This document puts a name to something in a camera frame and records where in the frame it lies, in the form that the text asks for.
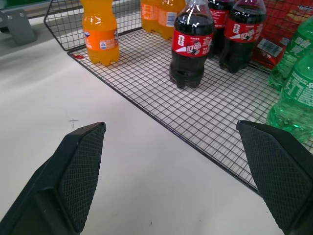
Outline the grey metal bracket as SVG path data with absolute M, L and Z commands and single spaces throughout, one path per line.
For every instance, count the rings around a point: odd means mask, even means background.
M 19 46 L 36 41 L 29 22 L 42 16 L 51 0 L 0 0 L 0 32 L 8 33 Z

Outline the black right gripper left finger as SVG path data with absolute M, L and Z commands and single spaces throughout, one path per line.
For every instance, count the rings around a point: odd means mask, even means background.
M 99 179 L 106 125 L 67 134 L 0 221 L 0 235 L 80 235 Z

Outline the red snack bag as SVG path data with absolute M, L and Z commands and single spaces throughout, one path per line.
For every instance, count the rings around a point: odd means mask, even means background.
M 252 61 L 272 69 L 300 24 L 313 16 L 313 0 L 264 0 L 267 16 Z

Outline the orange soda bottle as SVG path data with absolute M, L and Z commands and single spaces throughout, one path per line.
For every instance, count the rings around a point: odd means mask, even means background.
M 158 6 L 158 29 L 165 40 L 173 37 L 174 21 L 185 5 L 185 0 L 161 0 Z
M 119 59 L 117 21 L 113 0 L 80 0 L 82 26 L 90 61 L 108 66 Z
M 159 33 L 158 10 L 161 0 L 141 0 L 142 28 L 147 32 Z

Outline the green soda bottle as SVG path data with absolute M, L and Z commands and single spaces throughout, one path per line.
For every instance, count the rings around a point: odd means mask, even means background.
M 268 84 L 281 91 L 296 61 L 313 48 L 313 16 L 303 22 L 289 41 L 280 62 L 272 69 Z
M 294 64 L 267 124 L 290 132 L 299 142 L 313 137 L 313 49 Z

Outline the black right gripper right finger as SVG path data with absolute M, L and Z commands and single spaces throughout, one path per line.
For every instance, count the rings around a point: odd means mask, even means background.
M 291 133 L 246 120 L 237 130 L 257 189 L 284 235 L 313 235 L 313 154 Z

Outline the cola bottle red label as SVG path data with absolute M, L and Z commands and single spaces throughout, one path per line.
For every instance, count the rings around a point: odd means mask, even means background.
M 170 80 L 180 89 L 199 86 L 215 28 L 207 0 L 189 0 L 174 21 Z
M 214 20 L 214 35 L 207 58 L 219 56 L 224 48 L 224 29 L 235 0 L 208 0 L 208 7 Z
M 224 47 L 219 64 L 230 73 L 248 66 L 266 19 L 264 0 L 238 0 L 224 28 Z

